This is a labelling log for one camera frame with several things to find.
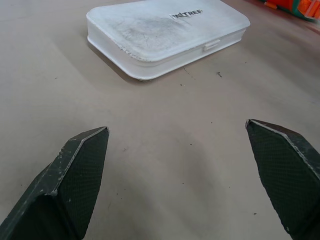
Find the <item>white plastic case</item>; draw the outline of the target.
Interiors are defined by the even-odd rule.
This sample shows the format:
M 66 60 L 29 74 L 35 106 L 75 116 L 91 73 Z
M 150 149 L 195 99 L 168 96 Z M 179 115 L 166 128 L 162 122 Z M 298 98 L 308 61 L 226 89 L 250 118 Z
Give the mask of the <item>white plastic case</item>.
M 88 42 L 140 81 L 230 47 L 250 26 L 222 0 L 141 0 L 95 7 L 86 19 Z

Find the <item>orange green object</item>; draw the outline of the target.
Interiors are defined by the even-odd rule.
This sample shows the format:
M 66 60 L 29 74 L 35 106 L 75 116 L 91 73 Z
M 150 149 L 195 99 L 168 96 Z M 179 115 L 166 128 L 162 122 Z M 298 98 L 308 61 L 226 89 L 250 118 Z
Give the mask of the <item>orange green object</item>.
M 281 9 L 300 19 L 320 23 L 320 0 L 260 0 L 272 9 Z

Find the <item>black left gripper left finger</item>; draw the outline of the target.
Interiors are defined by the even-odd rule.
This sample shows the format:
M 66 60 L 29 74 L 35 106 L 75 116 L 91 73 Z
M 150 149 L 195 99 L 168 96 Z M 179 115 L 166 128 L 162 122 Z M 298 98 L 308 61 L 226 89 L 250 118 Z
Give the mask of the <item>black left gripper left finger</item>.
M 100 191 L 106 126 L 70 138 L 0 224 L 0 240 L 83 240 Z

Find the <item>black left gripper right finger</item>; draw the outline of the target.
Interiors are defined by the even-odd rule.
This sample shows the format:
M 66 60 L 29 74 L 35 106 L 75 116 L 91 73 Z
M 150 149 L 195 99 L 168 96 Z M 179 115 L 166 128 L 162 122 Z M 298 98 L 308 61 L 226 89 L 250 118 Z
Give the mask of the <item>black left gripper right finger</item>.
M 320 240 L 320 153 L 298 132 L 248 119 L 260 181 L 292 240 Z

